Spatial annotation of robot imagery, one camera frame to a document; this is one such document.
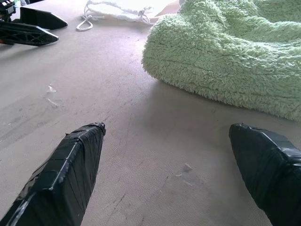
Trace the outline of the light green fluffy towel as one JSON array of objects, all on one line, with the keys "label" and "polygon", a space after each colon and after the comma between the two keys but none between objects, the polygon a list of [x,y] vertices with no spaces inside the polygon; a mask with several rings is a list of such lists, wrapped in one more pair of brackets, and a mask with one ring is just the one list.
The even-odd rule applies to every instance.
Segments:
[{"label": "light green fluffy towel", "polygon": [[301,0],[184,0],[152,27],[142,65],[185,91],[301,121]]}]

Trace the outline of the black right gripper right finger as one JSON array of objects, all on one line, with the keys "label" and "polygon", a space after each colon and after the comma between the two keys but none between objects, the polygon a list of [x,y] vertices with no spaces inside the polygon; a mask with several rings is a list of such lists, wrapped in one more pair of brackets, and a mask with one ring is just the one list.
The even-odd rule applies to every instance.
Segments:
[{"label": "black right gripper right finger", "polygon": [[301,226],[301,150],[288,138],[243,123],[229,138],[245,186],[273,226]]}]

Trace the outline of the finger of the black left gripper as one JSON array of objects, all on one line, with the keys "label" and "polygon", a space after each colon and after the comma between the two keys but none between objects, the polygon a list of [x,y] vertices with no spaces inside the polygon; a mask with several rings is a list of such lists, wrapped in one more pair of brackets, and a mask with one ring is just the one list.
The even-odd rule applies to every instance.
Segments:
[{"label": "finger of the black left gripper", "polygon": [[38,26],[0,21],[0,44],[40,47],[58,40],[58,36]]},{"label": "finger of the black left gripper", "polygon": [[51,12],[31,8],[20,8],[20,21],[23,24],[35,25],[48,30],[61,29],[68,23]]}]

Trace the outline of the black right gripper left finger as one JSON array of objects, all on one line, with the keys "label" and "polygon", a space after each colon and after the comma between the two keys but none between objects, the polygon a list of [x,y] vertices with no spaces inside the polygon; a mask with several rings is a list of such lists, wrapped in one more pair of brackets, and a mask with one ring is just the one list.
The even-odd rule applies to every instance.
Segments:
[{"label": "black right gripper left finger", "polygon": [[66,134],[31,175],[0,226],[80,226],[95,187],[105,124]]}]

